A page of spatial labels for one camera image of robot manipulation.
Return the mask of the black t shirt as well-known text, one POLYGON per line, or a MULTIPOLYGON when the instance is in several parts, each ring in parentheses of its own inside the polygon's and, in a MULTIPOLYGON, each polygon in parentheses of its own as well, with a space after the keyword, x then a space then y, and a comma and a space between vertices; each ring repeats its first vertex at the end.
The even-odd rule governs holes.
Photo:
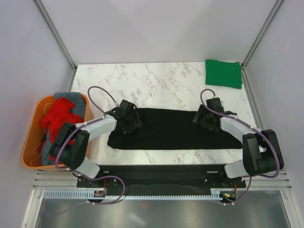
POLYGON ((193 122, 195 111, 156 108, 137 110, 142 126, 133 132, 111 132, 107 145, 119 150, 241 149, 231 134, 208 130, 193 122))

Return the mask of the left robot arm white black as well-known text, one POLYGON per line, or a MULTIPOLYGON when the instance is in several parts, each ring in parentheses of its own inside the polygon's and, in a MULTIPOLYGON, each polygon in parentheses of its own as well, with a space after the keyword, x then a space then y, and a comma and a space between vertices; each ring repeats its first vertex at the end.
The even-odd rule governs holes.
POLYGON ((104 182, 100 167, 86 156, 89 143, 105 133, 120 129, 130 133, 142 126, 137 106, 123 100, 117 107, 105 112, 102 117, 83 123, 65 123, 49 150, 55 165, 62 163, 67 168, 87 177, 94 187, 104 182))

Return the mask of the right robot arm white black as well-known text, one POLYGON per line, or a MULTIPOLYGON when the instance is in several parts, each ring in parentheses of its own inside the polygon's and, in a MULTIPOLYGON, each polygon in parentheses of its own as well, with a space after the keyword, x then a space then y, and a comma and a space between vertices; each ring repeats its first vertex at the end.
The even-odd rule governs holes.
POLYGON ((224 171, 218 174, 221 186, 230 186, 238 177, 275 178, 283 169, 284 160, 276 133, 252 127, 236 113, 224 111, 218 97, 201 104, 193 122, 216 133, 227 132, 242 144, 242 159, 226 164, 224 171))

